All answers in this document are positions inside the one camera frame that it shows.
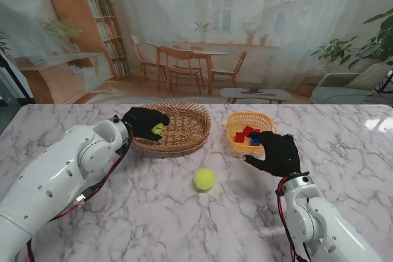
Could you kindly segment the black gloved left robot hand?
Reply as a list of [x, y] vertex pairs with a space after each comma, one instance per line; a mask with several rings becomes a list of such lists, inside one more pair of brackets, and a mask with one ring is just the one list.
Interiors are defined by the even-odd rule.
[[133, 136], [150, 141], [161, 140], [160, 134], [155, 134], [152, 130], [160, 123], [163, 126], [169, 125], [169, 117], [158, 110], [143, 107], [132, 107], [121, 119], [132, 126]]

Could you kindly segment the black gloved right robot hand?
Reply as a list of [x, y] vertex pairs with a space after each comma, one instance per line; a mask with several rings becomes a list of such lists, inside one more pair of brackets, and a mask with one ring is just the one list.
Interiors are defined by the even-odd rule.
[[253, 167], [276, 177], [287, 177], [300, 173], [300, 157], [291, 134], [280, 135], [272, 131], [250, 133], [251, 139], [258, 139], [264, 147], [265, 159], [260, 160], [252, 155], [244, 155], [244, 161]]

